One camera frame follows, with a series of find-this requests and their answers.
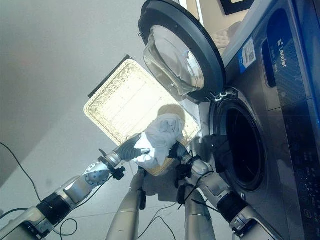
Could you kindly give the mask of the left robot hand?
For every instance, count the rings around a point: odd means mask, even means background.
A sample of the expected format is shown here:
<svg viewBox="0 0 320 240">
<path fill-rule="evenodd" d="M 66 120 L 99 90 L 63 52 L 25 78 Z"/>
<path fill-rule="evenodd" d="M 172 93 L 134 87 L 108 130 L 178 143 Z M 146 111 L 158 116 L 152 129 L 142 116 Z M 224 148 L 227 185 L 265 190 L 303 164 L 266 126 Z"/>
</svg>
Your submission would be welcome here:
<svg viewBox="0 0 320 240">
<path fill-rule="evenodd" d="M 138 158 L 142 155 L 149 154 L 151 152 L 150 148 L 135 148 L 136 143 L 141 139 L 142 134 L 136 133 L 120 146 L 118 146 L 114 152 L 119 156 L 123 161 L 130 161 L 135 158 Z"/>
</svg>

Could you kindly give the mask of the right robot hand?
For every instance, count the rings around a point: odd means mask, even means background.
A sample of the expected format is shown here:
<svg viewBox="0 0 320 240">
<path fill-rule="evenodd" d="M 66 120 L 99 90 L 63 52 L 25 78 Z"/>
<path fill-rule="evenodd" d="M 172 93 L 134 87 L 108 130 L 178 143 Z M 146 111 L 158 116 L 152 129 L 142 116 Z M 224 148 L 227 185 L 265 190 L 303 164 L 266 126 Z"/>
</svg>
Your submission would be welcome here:
<svg viewBox="0 0 320 240">
<path fill-rule="evenodd" d="M 188 150 L 186 147 L 177 141 L 172 148 L 169 150 L 168 158 L 181 160 L 184 156 L 188 155 Z"/>
</svg>

